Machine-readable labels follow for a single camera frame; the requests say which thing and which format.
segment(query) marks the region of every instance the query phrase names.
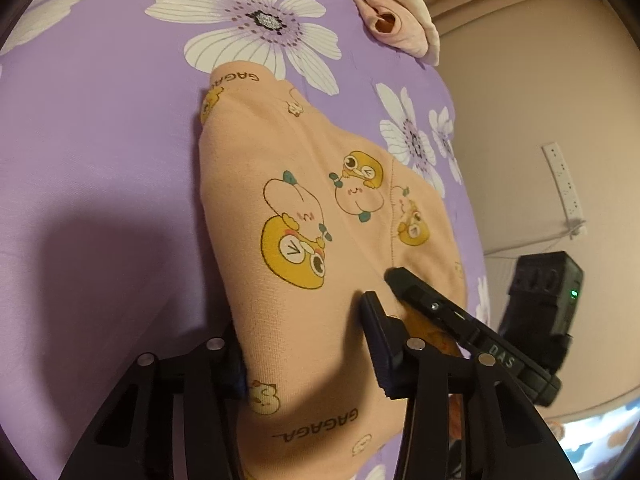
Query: cartoon print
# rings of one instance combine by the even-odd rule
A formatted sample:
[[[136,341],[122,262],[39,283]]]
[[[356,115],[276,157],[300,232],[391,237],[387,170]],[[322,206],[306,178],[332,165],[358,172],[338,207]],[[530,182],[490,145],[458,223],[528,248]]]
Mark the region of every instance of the cartoon print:
[[[366,434],[365,436],[363,436],[353,445],[353,448],[351,448],[351,454],[353,456],[356,456],[358,453],[361,453],[367,447],[369,442],[371,442],[371,439],[372,436],[370,434]]]
[[[258,415],[273,415],[280,409],[277,393],[275,384],[254,381],[249,388],[249,407]]]
[[[305,109],[302,107],[298,99],[296,99],[296,97],[292,94],[294,90],[296,90],[296,88],[291,88],[289,90],[289,95],[291,96],[291,99],[293,99],[293,102],[287,101],[287,105],[289,106],[290,114],[295,115],[296,117],[300,117],[300,114],[304,112]]]
[[[298,184],[290,171],[282,180],[265,184],[263,196],[276,216],[262,228],[262,258],[271,271],[300,288],[320,288],[324,283],[325,241],[332,236],[324,225],[315,196]]]
[[[409,188],[394,186],[391,200],[400,219],[398,239],[406,245],[417,247],[431,236],[429,227],[414,200],[409,198]]]
[[[200,109],[200,124],[204,126],[204,123],[207,122],[207,118],[213,107],[220,100],[220,94],[224,92],[225,89],[222,86],[217,86],[212,88],[207,92],[207,95],[204,96],[204,100],[202,101],[202,108]]]
[[[377,189],[382,185],[384,172],[382,164],[364,152],[351,152],[342,163],[342,176],[356,176],[364,180],[364,185]]]
[[[378,188],[382,185],[384,172],[382,164],[364,152],[351,152],[342,162],[342,176],[329,173],[334,181],[335,201],[345,213],[358,217],[360,222],[368,222],[371,213],[385,205],[385,199]]]
[[[460,262],[453,262],[453,268],[456,271],[457,276],[461,279],[465,279],[465,269]]]
[[[300,117],[300,114],[305,111],[304,108],[298,103],[290,103],[289,101],[287,101],[287,105],[289,105],[289,113],[295,115],[296,117]]]

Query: black plastic bracket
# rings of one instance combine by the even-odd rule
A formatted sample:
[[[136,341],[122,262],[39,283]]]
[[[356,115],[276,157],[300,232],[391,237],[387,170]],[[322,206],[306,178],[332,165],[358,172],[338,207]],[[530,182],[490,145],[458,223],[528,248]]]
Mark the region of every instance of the black plastic bracket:
[[[246,395],[232,330],[188,354],[142,354],[89,423],[60,480],[172,480],[174,395],[184,396],[184,448],[190,480],[241,480],[226,420],[227,399]]]
[[[399,300],[424,314],[472,356],[486,352],[513,376],[530,401],[549,406],[562,387],[560,379],[542,368],[500,335],[404,267],[389,269],[385,281]]]
[[[378,384],[392,399],[408,399],[394,480],[447,478],[449,394],[464,399],[463,480],[577,480],[551,430],[491,354],[447,356],[409,338],[375,292],[363,294],[360,318]]]

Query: white flower print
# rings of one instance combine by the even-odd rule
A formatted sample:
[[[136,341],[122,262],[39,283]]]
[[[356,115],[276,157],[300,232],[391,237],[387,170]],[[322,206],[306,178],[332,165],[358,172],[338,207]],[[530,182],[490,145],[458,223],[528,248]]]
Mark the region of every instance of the white flower print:
[[[385,480],[386,479],[386,467],[384,464],[378,464],[373,468],[364,480]]]
[[[431,125],[431,135],[433,135],[433,140],[436,141],[440,155],[449,160],[449,168],[453,179],[462,184],[462,174],[449,139],[453,133],[453,121],[449,119],[449,109],[444,107],[440,114],[436,110],[431,110],[429,112],[429,124]]]
[[[0,56],[53,27],[68,16],[71,7],[79,1],[81,0],[33,0],[0,49]]]
[[[340,59],[338,37],[317,23],[326,9],[315,0],[155,0],[145,10],[158,20],[175,23],[226,23],[232,27],[205,32],[184,45],[194,68],[210,73],[233,60],[253,61],[284,79],[284,54],[306,81],[329,95],[338,93],[335,77],[316,52]]]
[[[476,319],[489,326],[491,321],[491,306],[486,276],[478,278],[478,296],[480,296],[480,303],[476,306]]]
[[[383,83],[376,85],[378,96],[386,112],[393,121],[380,121],[380,133],[386,140],[389,153],[429,182],[444,198],[444,183],[434,168],[436,154],[429,137],[418,130],[415,120],[414,103],[406,88],[400,91],[400,98]]]

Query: black camera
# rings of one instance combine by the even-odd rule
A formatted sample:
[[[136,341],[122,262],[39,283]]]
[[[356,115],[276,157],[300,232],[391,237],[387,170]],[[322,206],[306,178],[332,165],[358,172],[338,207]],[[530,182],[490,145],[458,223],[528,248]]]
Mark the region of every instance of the black camera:
[[[568,332],[583,277],[582,269],[564,251],[518,258],[498,334],[555,374],[572,342]],[[510,357],[500,347],[490,353],[508,366]]]

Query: cable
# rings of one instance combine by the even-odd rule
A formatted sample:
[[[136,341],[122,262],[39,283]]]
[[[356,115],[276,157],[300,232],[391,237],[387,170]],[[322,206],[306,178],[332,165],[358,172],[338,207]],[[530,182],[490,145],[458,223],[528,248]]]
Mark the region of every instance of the cable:
[[[555,236],[551,236],[551,237],[547,237],[547,238],[541,238],[540,240],[535,240],[532,242],[524,242],[521,244],[517,244],[514,246],[510,246],[510,247],[503,247],[501,249],[495,249],[493,251],[487,251],[484,253],[485,257],[490,257],[490,258],[495,258],[495,259],[513,259],[515,260],[515,257],[512,256],[494,256],[494,254],[498,254],[498,253],[503,253],[505,251],[513,251],[516,249],[521,249],[523,247],[529,247],[531,245],[535,245],[535,244],[541,244],[543,242],[553,242],[551,245],[549,245],[549,247],[547,247],[546,249],[544,249],[542,252],[545,253],[547,252],[549,249],[555,247],[558,242],[560,242],[560,240],[562,240],[563,238],[565,238],[566,236],[569,236],[573,233],[575,233],[580,227],[582,227],[583,225],[585,225],[587,223],[586,220],[581,220],[580,223],[576,226],[574,226],[573,228],[569,229],[568,231],[565,231],[564,233],[560,234],[560,235],[555,235]]]

